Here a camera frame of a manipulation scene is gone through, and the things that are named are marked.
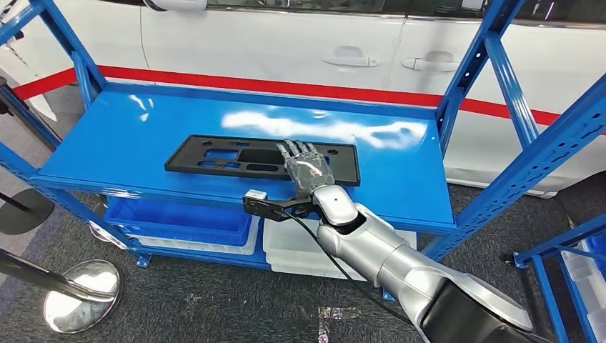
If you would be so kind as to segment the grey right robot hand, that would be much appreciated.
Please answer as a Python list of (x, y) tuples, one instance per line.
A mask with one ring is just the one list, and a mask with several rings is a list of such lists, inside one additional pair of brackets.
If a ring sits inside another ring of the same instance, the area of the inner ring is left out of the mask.
[(309, 197), (319, 187), (334, 184), (334, 175), (327, 160), (312, 143), (285, 139), (277, 143), (277, 148), (295, 185), (298, 199)]

